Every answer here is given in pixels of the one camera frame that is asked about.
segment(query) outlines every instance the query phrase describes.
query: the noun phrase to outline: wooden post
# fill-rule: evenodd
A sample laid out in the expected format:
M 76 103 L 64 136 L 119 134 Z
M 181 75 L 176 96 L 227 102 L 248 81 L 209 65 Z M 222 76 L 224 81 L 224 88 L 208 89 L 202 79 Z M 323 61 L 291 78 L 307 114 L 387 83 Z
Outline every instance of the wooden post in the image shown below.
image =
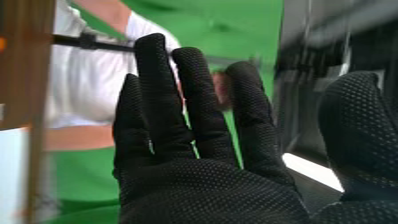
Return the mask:
M 25 223 L 33 222 L 55 0 L 0 0 L 0 130 L 28 127 Z

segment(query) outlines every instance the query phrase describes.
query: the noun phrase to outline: sleeve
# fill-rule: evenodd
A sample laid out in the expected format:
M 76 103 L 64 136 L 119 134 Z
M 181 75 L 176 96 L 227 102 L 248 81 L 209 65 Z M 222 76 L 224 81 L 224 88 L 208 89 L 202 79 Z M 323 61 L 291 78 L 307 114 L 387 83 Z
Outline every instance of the sleeve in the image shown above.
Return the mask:
M 128 26 L 126 26 L 126 37 L 133 41 L 152 33 L 161 33 L 165 35 L 165 48 L 170 52 L 176 48 L 181 47 L 177 39 L 170 32 L 160 27 L 160 25 L 151 22 L 133 11 L 128 18 Z

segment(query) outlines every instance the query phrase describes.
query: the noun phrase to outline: green backdrop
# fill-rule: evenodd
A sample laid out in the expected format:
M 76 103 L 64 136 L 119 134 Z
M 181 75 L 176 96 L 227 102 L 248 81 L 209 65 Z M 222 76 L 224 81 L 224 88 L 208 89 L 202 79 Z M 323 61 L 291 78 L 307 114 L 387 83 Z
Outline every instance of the green backdrop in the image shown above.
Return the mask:
M 227 58 L 259 56 L 263 64 L 273 64 L 282 0 L 124 0 L 124 3 L 167 28 L 183 46 L 193 46 L 206 55 Z M 120 37 L 83 11 L 81 16 L 94 29 Z M 272 94 L 272 74 L 266 71 L 261 74 L 266 93 Z M 225 113 L 225 119 L 236 144 L 231 113 Z M 55 152 L 53 157 L 62 213 L 49 223 L 117 223 L 113 148 Z

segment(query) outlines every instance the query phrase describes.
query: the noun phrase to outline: black glove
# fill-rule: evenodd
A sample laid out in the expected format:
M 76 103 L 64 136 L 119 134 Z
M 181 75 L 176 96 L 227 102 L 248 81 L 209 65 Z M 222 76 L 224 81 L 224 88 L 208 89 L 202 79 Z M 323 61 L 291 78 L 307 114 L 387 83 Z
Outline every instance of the black glove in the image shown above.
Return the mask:
M 280 160 L 270 103 L 256 68 L 240 62 L 225 71 L 241 170 L 200 51 L 183 48 L 172 52 L 190 128 L 181 114 L 163 35 L 138 39 L 135 57 L 140 76 L 126 77 L 113 123 L 119 222 L 309 223 Z
M 398 111 L 376 81 L 371 72 L 346 74 L 321 99 L 319 130 L 344 193 L 318 223 L 398 223 Z

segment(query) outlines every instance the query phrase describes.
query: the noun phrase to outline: white shirt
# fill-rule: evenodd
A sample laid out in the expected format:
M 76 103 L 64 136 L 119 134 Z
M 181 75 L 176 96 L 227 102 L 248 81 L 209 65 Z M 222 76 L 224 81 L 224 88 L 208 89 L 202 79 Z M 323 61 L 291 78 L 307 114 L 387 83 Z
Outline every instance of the white shirt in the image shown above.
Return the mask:
M 78 37 L 83 30 L 96 32 L 85 25 L 78 10 L 65 0 L 57 0 L 53 33 Z M 128 39 L 133 41 L 151 33 L 163 33 L 168 51 L 179 48 L 167 30 L 131 12 L 124 33 Z M 96 34 L 97 41 L 117 42 L 104 34 Z M 46 101 L 49 128 L 112 123 L 128 73 L 136 75 L 133 53 L 53 45 Z

